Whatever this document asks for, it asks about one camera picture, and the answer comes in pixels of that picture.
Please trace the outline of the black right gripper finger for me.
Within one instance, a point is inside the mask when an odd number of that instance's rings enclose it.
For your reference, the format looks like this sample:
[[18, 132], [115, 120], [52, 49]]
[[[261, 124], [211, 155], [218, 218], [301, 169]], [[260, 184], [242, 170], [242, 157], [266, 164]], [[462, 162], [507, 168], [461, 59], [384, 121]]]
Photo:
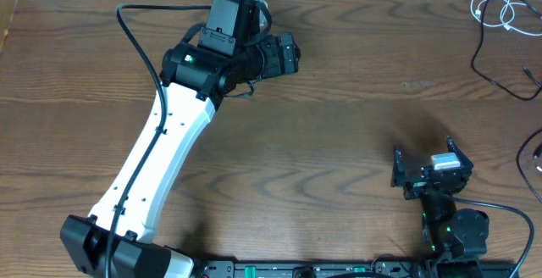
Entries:
[[454, 153], [459, 163], [461, 164], [461, 167], [465, 170], [472, 170], [473, 169], [473, 162], [460, 150], [460, 148], [455, 144], [453, 139], [448, 136], [446, 139], [446, 146], [447, 150], [450, 153]]
[[407, 182], [407, 170], [402, 160], [402, 153], [398, 146], [393, 149], [393, 168], [390, 185], [392, 187], [403, 187]]

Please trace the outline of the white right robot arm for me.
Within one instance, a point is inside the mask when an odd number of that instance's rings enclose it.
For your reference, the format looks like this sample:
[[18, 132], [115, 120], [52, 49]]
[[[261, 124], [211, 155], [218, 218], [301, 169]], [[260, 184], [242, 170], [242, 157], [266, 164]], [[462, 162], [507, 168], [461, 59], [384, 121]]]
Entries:
[[411, 277], [517, 277], [515, 264], [483, 262], [487, 253], [489, 216], [472, 208], [457, 208], [453, 200], [472, 174], [472, 161], [448, 136], [447, 151], [431, 157], [418, 175], [409, 175], [398, 147], [393, 151], [390, 185], [400, 187], [406, 200], [418, 199], [423, 208], [423, 238], [432, 249], [412, 264]]

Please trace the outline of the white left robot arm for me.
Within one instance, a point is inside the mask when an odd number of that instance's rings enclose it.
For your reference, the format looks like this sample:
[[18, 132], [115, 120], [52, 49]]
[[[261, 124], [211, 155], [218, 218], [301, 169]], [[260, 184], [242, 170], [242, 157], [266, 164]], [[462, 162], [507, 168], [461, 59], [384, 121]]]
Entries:
[[92, 277], [191, 277], [197, 263], [154, 243], [167, 196], [194, 142], [240, 84], [294, 74], [293, 35], [271, 33], [264, 0], [212, 0], [153, 70], [156, 97], [112, 185], [84, 217], [60, 231], [75, 268]]

